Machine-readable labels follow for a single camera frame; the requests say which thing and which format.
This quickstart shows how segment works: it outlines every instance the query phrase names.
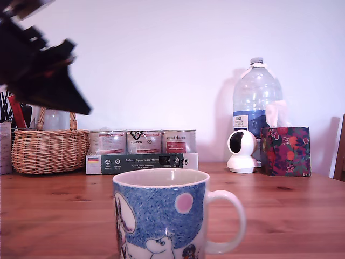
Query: basket handle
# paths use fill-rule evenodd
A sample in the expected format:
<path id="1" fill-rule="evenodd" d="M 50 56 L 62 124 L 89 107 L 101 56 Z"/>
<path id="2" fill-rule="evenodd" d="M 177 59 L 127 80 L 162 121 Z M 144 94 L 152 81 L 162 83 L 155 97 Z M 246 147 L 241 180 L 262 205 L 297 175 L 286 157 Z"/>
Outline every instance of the basket handle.
<path id="1" fill-rule="evenodd" d="M 44 125 L 44 114 L 45 114 L 46 107 L 41 107 L 39 111 L 39 117 L 37 122 L 37 130 L 42 131 Z M 70 130 L 76 131 L 77 130 L 77 120 L 75 119 L 75 112 L 70 113 Z"/>

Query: tissue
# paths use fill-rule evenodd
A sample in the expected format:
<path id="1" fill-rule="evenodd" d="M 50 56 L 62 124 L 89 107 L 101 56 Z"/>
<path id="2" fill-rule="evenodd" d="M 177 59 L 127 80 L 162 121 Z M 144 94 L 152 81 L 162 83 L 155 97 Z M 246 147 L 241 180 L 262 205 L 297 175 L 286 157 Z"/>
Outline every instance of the tissue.
<path id="1" fill-rule="evenodd" d="M 288 122 L 287 105 L 284 100 L 273 101 L 266 105 L 266 122 L 271 128 L 291 127 Z"/>
<path id="2" fill-rule="evenodd" d="M 261 130 L 261 165 L 270 176 L 310 176 L 311 149 L 308 127 Z"/>

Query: wicker basket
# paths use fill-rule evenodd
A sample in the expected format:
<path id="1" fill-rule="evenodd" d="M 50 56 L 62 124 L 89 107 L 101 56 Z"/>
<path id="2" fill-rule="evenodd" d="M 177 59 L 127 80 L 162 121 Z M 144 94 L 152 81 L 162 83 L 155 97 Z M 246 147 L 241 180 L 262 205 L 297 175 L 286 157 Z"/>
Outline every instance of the wicker basket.
<path id="1" fill-rule="evenodd" d="M 37 131 L 15 131 L 12 164 L 24 174 L 52 174 L 85 166 L 89 131 L 77 131 L 71 113 L 69 131 L 43 131 L 45 108 L 40 111 Z"/>

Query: floral tissue box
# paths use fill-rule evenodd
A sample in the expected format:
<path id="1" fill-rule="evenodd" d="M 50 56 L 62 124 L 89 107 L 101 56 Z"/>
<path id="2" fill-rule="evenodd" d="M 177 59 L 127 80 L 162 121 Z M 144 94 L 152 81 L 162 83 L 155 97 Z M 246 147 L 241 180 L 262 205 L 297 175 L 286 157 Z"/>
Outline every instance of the floral tissue box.
<path id="1" fill-rule="evenodd" d="M 310 176 L 309 127 L 261 129 L 261 166 L 270 176 Z"/>

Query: white security camera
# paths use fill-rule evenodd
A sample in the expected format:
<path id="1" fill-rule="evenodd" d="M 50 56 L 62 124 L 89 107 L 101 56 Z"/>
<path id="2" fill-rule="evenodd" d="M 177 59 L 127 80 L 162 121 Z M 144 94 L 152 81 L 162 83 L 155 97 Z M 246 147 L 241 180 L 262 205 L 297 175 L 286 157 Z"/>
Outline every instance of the white security camera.
<path id="1" fill-rule="evenodd" d="M 258 166 L 252 154 L 257 149 L 257 140 L 250 131 L 234 131 L 227 140 L 231 157 L 227 162 L 230 171 L 235 173 L 253 173 Z"/>

